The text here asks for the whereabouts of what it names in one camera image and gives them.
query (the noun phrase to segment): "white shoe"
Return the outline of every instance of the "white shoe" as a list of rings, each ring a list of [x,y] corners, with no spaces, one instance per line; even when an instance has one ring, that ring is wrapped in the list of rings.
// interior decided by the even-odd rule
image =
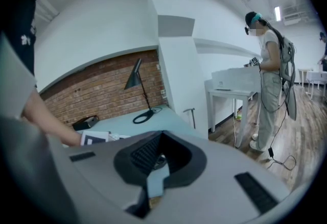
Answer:
[[[257,133],[254,133],[252,135],[252,140],[254,140],[254,141],[257,141],[258,140],[258,134]]]
[[[258,148],[258,142],[257,141],[250,141],[250,147],[258,152],[265,152],[267,147],[263,147],[262,149]]]

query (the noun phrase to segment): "lamp shade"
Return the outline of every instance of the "lamp shade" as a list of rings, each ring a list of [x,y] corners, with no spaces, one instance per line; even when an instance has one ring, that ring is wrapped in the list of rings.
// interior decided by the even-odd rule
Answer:
[[[133,70],[132,70],[132,73],[131,75],[129,76],[128,78],[128,81],[125,85],[125,88],[124,90],[127,90],[131,87],[134,87],[134,86],[137,86],[137,85],[140,85],[141,84],[141,79],[139,78],[139,75],[138,75],[138,69],[141,65],[141,58],[139,58],[137,60],[137,62],[135,63],[134,67],[133,67]]]

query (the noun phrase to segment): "black box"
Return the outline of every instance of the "black box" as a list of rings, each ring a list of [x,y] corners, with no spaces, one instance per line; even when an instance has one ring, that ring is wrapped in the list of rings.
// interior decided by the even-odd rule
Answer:
[[[73,128],[75,131],[82,131],[82,130],[90,129],[98,121],[99,121],[99,117],[97,117],[96,115],[90,116],[87,118],[82,118],[73,124]]]

